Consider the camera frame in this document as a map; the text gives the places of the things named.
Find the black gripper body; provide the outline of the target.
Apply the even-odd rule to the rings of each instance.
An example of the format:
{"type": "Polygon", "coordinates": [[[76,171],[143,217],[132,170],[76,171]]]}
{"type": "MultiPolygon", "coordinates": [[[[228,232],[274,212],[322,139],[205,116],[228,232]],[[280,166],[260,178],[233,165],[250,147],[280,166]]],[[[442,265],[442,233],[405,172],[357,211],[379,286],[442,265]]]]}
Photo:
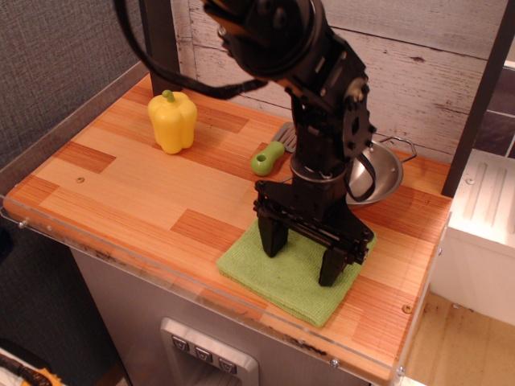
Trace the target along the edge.
{"type": "Polygon", "coordinates": [[[372,241],[372,231],[350,211],[346,197],[348,164],[339,174],[310,175],[296,171],[290,183],[259,180],[255,183],[257,217],[281,221],[326,248],[348,252],[348,264],[363,264],[372,241]]]}

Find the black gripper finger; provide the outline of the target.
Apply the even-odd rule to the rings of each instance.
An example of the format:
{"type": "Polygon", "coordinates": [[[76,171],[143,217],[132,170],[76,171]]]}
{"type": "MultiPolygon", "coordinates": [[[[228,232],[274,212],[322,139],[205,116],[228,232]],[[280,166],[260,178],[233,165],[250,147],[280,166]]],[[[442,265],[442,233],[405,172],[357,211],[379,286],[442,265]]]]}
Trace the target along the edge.
{"type": "Polygon", "coordinates": [[[323,254],[319,271],[319,284],[332,286],[348,263],[348,252],[337,248],[327,248],[323,254]]]}
{"type": "Polygon", "coordinates": [[[286,245],[288,228],[281,221],[265,216],[259,216],[257,223],[264,252],[268,257],[275,257],[286,245]]]}

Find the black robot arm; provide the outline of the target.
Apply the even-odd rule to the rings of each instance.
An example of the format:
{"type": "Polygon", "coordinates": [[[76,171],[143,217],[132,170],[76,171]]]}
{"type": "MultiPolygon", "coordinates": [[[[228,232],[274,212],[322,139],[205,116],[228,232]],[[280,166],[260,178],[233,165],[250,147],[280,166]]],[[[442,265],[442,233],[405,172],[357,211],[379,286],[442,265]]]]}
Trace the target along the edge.
{"type": "Polygon", "coordinates": [[[365,65],[328,25],[319,1],[206,1],[225,49],[248,74],[281,85],[291,98],[296,147],[291,183],[260,180],[254,208],[265,253],[289,231],[325,247],[322,286],[365,260],[373,232],[346,199],[352,167],[363,162],[375,127],[367,108],[365,65]]]}

